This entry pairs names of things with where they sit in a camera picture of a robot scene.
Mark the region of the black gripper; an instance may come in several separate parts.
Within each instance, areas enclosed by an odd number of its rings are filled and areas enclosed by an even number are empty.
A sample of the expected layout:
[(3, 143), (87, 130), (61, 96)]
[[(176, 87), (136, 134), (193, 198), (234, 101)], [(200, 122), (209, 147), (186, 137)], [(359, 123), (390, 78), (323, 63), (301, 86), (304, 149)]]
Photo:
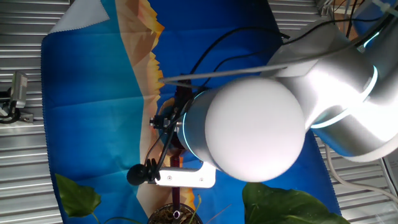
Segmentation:
[(164, 103), (164, 116), (155, 115), (149, 121), (154, 129), (164, 129), (165, 131), (174, 130), (178, 120), (184, 115), (187, 102), (166, 101)]

